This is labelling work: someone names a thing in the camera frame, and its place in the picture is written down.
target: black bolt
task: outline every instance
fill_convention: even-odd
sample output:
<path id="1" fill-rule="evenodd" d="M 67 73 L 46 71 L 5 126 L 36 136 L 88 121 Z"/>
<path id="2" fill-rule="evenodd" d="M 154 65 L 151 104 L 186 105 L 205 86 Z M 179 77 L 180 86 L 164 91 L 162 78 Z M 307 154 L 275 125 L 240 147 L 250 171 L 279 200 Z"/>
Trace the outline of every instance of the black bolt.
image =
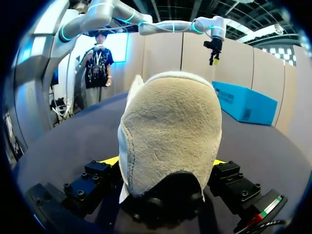
<path id="1" fill-rule="evenodd" d="M 242 195 L 242 196 L 247 196 L 247 195 L 248 195 L 248 192 L 247 192 L 247 191 L 242 191 L 242 192 L 241 192 L 241 195 Z"/>
<path id="2" fill-rule="evenodd" d="M 37 199 L 37 200 L 36 200 L 36 205 L 37 205 L 37 206 L 41 206 L 41 205 L 42 205 L 42 201 L 41 201 L 40 199 Z"/>
<path id="3" fill-rule="evenodd" d="M 85 193 L 84 193 L 83 190 L 78 190 L 78 191 L 77 191 L 77 195 L 78 195 L 78 198 L 83 199 L 84 196 L 85 196 Z"/>
<path id="4" fill-rule="evenodd" d="M 92 180 L 96 184 L 99 182 L 99 177 L 97 175 L 95 175 L 94 177 L 92 177 Z"/>
<path id="5" fill-rule="evenodd" d="M 133 214 L 133 219 L 136 220 L 136 221 L 140 221 L 141 218 L 138 214 Z"/>
<path id="6" fill-rule="evenodd" d="M 84 172 L 84 173 L 81 173 L 81 177 L 84 178 L 84 179 L 86 179 L 86 178 L 87 178 L 87 173 L 85 173 L 85 172 Z"/>
<path id="7" fill-rule="evenodd" d="M 70 184 L 66 183 L 66 184 L 64 184 L 64 190 L 69 192 L 72 190 L 72 186 Z"/>

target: blue box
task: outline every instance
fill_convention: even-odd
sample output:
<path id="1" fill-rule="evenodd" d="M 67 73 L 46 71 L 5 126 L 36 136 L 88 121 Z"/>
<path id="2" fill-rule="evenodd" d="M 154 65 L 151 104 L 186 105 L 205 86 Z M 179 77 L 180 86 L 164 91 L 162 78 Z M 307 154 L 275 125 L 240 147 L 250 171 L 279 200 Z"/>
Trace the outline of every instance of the blue box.
<path id="1" fill-rule="evenodd" d="M 277 101 L 249 88 L 213 81 L 223 111 L 239 122 L 272 125 Z"/>

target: dark table surface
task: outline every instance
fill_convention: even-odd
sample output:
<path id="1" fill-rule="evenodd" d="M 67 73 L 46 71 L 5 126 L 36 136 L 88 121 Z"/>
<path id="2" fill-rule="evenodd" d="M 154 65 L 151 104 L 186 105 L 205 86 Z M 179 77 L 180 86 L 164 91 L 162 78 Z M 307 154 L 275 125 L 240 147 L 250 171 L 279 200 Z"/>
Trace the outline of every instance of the dark table surface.
<path id="1" fill-rule="evenodd" d="M 126 105 L 122 93 L 89 107 L 56 126 L 36 141 L 14 169 L 24 193 L 37 183 L 51 182 L 59 189 L 72 182 L 92 160 L 118 155 L 117 129 Z M 217 159 L 232 160 L 241 166 L 250 181 L 261 184 L 262 194 L 279 191 L 289 201 L 276 217 L 289 218 L 307 186 L 311 167 L 299 149 L 278 130 L 270 126 L 244 124 L 223 112 L 222 141 Z M 214 206 L 222 233 L 233 233 L 239 217 L 232 215 L 219 197 L 208 196 Z M 97 212 L 86 217 L 95 222 Z M 118 233 L 199 233 L 195 221 L 183 223 L 173 230 L 148 231 L 119 211 L 115 230 Z"/>

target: robotic arm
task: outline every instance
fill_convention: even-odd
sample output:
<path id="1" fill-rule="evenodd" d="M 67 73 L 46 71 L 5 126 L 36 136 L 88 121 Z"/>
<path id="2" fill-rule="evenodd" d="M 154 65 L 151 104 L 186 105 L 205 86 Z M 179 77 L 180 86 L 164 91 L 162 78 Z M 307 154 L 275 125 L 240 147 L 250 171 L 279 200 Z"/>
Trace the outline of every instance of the robotic arm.
<path id="1" fill-rule="evenodd" d="M 85 15 L 78 16 L 61 27 L 59 38 L 62 42 L 69 42 L 82 32 L 108 25 L 113 18 L 127 24 L 138 25 L 138 31 L 143 36 L 166 32 L 206 33 L 212 38 L 211 42 L 204 43 L 205 47 L 212 49 L 210 65 L 212 65 L 214 57 L 219 59 L 226 34 L 225 20 L 219 16 L 212 19 L 199 17 L 192 22 L 167 20 L 153 23 L 152 16 L 142 14 L 120 0 L 92 0 Z"/>

